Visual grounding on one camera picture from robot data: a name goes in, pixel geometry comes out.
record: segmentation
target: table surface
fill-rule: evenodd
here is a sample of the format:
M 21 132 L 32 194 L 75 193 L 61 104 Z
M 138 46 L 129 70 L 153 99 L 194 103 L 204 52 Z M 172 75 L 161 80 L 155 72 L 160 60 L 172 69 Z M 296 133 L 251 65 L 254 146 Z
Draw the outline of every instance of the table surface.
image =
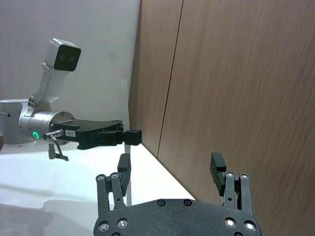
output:
M 90 150 L 77 150 L 76 146 L 62 146 L 69 162 L 49 160 L 48 145 L 3 147 L 1 236 L 93 235 L 97 219 L 95 177 L 117 171 L 124 146 Z M 131 169 L 133 205 L 160 198 L 193 199 L 142 145 L 131 147 Z

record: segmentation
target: brown wood grain wall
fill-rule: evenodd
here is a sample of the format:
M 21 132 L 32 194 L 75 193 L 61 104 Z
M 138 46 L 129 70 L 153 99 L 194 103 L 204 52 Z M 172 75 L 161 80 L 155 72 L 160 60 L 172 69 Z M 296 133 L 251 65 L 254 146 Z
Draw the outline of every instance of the brown wood grain wall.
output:
M 219 204 L 213 151 L 263 235 L 315 235 L 314 0 L 184 0 L 158 160 Z
M 130 87 L 129 116 L 154 155 L 162 130 L 183 0 L 142 0 Z

